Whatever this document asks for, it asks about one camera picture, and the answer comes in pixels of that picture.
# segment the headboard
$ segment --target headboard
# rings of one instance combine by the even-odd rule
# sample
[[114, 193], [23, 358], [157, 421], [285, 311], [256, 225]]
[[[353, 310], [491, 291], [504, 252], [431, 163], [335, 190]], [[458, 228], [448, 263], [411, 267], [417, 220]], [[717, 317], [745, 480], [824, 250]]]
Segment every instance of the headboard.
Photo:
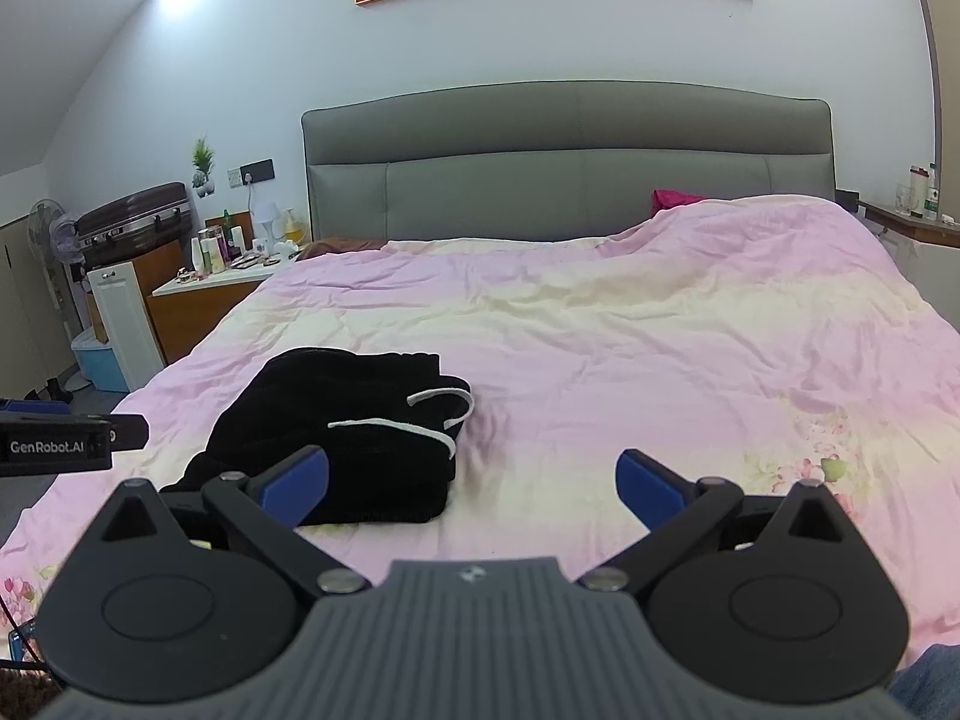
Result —
[[535, 81], [309, 111], [302, 126], [314, 238], [608, 235], [649, 218], [654, 189], [833, 199], [822, 100]]

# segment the bed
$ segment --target bed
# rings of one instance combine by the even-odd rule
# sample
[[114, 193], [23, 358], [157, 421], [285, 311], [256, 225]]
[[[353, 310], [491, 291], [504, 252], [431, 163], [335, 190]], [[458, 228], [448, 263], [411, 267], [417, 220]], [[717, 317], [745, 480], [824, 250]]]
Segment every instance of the bed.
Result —
[[[335, 346], [439, 353], [476, 396], [441, 517], [301, 529], [373, 581], [397, 557], [556, 555], [579, 575], [644, 533], [613, 485], [637, 446], [749, 493], [824, 481], [906, 600], [908, 658], [960, 642], [960, 337], [829, 202], [825, 103], [544, 82], [302, 128], [314, 237], [390, 244], [272, 276], [128, 396], [147, 447], [56, 480], [0, 551], [21, 619], [114, 485], [178, 480], [264, 362]], [[711, 199], [649, 218], [665, 188]]]

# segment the pink pillow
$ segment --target pink pillow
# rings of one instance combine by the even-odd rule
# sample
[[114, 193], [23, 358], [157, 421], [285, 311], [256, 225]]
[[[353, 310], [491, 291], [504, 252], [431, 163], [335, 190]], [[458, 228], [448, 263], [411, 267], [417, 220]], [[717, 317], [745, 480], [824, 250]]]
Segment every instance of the pink pillow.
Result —
[[678, 205], [693, 205], [695, 202], [700, 202], [701, 200], [706, 200], [705, 197], [699, 196], [699, 194], [685, 194], [683, 191], [676, 191], [674, 189], [654, 189], [654, 193], [650, 196], [650, 204], [653, 206], [653, 213], [651, 216], [654, 217], [664, 208], [676, 208]]

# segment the suitcase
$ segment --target suitcase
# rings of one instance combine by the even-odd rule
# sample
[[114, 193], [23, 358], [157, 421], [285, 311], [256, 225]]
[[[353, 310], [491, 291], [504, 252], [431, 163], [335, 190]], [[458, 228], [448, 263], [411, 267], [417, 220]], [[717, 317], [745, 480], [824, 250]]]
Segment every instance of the suitcase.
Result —
[[190, 196], [181, 183], [138, 191], [77, 220], [88, 271], [131, 260], [185, 238], [192, 228]]

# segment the pink comforter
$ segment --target pink comforter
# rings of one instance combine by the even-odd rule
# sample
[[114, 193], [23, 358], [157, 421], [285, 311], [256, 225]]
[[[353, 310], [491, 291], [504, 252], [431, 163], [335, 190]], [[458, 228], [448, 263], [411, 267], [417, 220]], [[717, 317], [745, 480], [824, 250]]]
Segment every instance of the pink comforter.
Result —
[[119, 410], [150, 445], [64, 476], [0, 551], [25, 619], [121, 479], [179, 478], [217, 415], [296, 346], [439, 352], [477, 408], [446, 513], [304, 536], [381, 581], [395, 557], [556, 555], [576, 576], [639, 538], [613, 465], [637, 446], [750, 493], [827, 482], [904, 596], [909, 658], [960, 642], [960, 337], [839, 207], [706, 201], [609, 239], [441, 242], [272, 276]]

